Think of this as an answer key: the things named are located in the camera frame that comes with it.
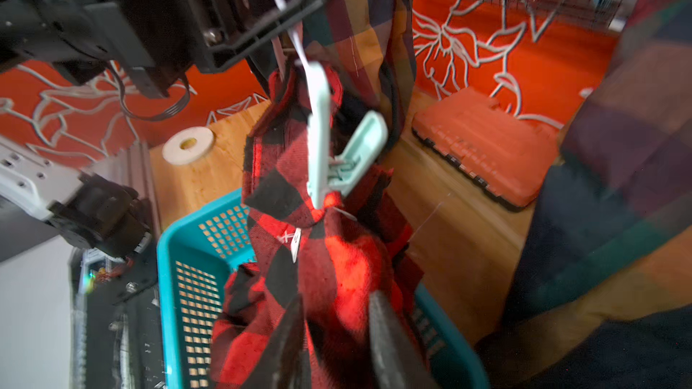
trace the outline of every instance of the screw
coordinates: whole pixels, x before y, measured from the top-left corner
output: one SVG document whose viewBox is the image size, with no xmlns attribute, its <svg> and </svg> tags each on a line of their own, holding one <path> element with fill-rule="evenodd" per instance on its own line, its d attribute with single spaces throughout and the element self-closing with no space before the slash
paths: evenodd
<svg viewBox="0 0 692 389">
<path fill-rule="evenodd" d="M 216 45 L 223 40 L 223 35 L 221 35 L 221 31 L 218 29 L 207 29 L 202 35 L 207 45 Z"/>
</svg>

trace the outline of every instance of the black cable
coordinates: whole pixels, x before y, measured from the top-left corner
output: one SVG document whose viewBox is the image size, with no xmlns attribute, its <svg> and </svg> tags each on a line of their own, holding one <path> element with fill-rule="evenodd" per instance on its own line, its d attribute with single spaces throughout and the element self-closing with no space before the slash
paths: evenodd
<svg viewBox="0 0 692 389">
<path fill-rule="evenodd" d="M 169 108 L 163 110 L 161 113 L 154 115 L 154 116 L 135 115 L 125 105 L 125 83 L 123 83 L 123 80 L 117 74 L 116 70 L 113 68 L 113 65 L 111 65 L 109 62 L 106 64 L 106 68 L 113 74 L 113 77 L 116 79 L 117 95 L 118 95 L 118 98 L 120 99 L 120 109 L 123 111 L 123 113 L 127 117 L 131 117 L 133 119 L 139 119 L 141 121 L 160 122 L 162 120 L 166 120 L 166 119 L 170 119 L 171 117 L 174 117 L 179 112 L 183 111 L 183 108 L 185 108 L 187 106 L 187 104 L 190 102 L 190 84 L 187 82 L 187 76 L 183 73 L 183 75 L 180 77 L 180 80 L 182 80 L 183 84 L 185 85 L 185 94 L 182 97 L 180 97 L 180 99 L 175 104 L 173 104 Z"/>
</svg>

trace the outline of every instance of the white robot part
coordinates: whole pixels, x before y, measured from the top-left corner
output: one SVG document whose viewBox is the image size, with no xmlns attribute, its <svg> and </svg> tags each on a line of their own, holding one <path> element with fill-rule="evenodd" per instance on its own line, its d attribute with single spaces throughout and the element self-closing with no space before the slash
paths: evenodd
<svg viewBox="0 0 692 389">
<path fill-rule="evenodd" d="M 53 202 L 67 202 L 82 186 L 80 172 L 46 160 L 0 136 L 0 195 L 45 221 Z"/>
</svg>

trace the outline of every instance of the hanging plaid cloth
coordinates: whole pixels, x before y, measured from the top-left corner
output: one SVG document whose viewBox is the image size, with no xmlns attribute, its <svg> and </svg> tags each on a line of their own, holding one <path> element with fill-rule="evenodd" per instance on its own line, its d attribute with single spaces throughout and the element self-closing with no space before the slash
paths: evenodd
<svg viewBox="0 0 692 389">
<path fill-rule="evenodd" d="M 337 73 L 325 71 L 334 115 L 343 89 Z M 310 376 L 307 387 L 373 386 L 368 295 L 382 290 L 400 316 L 411 312 L 422 275 L 403 255 L 411 226 L 385 192 L 391 172 L 376 166 L 348 197 L 328 194 L 325 209 L 315 209 L 306 186 L 310 104 L 304 76 L 292 69 L 280 82 L 274 73 L 269 85 L 274 103 L 248 136 L 244 166 L 243 198 L 257 263 L 241 266 L 226 284 L 212 337 L 211 377 L 219 389 L 243 384 L 300 293 L 305 342 L 299 360 L 302 375 Z M 294 263 L 290 242 L 297 228 Z"/>
</svg>

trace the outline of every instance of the dark green plaid fabric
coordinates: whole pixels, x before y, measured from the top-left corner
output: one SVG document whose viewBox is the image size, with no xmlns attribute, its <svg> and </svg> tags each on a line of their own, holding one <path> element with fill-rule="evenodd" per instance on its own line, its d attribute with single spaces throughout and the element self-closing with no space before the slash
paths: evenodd
<svg viewBox="0 0 692 389">
<path fill-rule="evenodd" d="M 639 0 L 547 174 L 504 324 L 580 297 L 692 224 L 691 70 L 692 0 Z"/>
<path fill-rule="evenodd" d="M 303 20 L 308 57 L 335 67 L 346 91 L 379 109 L 390 128 L 385 150 L 402 133 L 416 76 L 412 0 L 329 0 Z"/>
</svg>

